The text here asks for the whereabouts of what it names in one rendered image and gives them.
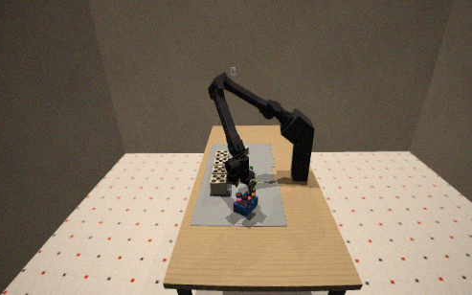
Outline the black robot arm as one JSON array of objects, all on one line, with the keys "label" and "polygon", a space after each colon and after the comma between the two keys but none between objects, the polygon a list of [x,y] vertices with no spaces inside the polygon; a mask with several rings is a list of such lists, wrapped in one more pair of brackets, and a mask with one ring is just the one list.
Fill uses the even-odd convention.
[{"label": "black robot arm", "polygon": [[243,180],[248,178],[247,168],[249,168],[249,157],[242,155],[246,152],[246,150],[236,131],[228,104],[225,100],[223,91],[224,89],[255,106],[257,109],[259,109],[259,112],[265,119],[270,120],[274,117],[277,118],[284,128],[286,128],[294,120],[294,117],[293,114],[289,114],[284,109],[281,109],[279,102],[271,100],[267,101],[260,98],[259,96],[229,79],[226,73],[222,73],[213,80],[208,88],[208,91],[211,99],[214,100],[220,121],[222,123],[226,135],[228,150],[233,156],[224,163],[225,169],[228,172],[227,180],[232,185],[235,185],[239,178]]}]

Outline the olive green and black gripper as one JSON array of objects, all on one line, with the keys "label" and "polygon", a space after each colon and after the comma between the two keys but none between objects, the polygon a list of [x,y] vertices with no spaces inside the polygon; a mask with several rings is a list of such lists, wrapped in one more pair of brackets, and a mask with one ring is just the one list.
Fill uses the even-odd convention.
[{"label": "olive green and black gripper", "polygon": [[[251,179],[254,179],[255,176],[254,176],[253,174],[249,173],[249,168],[247,168],[247,169],[248,169],[248,178],[246,178],[245,180],[240,179],[240,178],[239,178],[239,179],[240,179],[240,182],[241,182],[241,183],[247,185],[248,190],[249,190],[249,193],[252,193],[254,187],[255,187],[256,184],[258,183],[258,180],[254,180],[254,181],[251,181],[251,182],[250,182],[250,180],[251,180]],[[247,170],[247,169],[246,169],[246,170]],[[237,183],[235,184],[236,187],[238,186],[239,179],[238,179]],[[249,183],[249,182],[250,182],[250,183]],[[253,185],[254,185],[254,186],[253,186]],[[253,186],[253,187],[252,187],[252,186]],[[252,188],[252,190],[251,190],[251,188]]]}]

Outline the grey flat mat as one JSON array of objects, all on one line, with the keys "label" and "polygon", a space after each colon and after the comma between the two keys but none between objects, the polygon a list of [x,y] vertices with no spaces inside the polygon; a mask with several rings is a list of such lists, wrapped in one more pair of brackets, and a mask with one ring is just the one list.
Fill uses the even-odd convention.
[{"label": "grey flat mat", "polygon": [[[211,177],[217,150],[228,150],[228,144],[212,144],[190,226],[287,226],[279,182],[275,182],[275,167],[270,144],[243,144],[249,147],[249,164],[255,167],[258,205],[246,217],[234,212],[236,193],[249,191],[247,185],[232,185],[231,196],[210,196]],[[249,183],[250,183],[249,182]]]}]

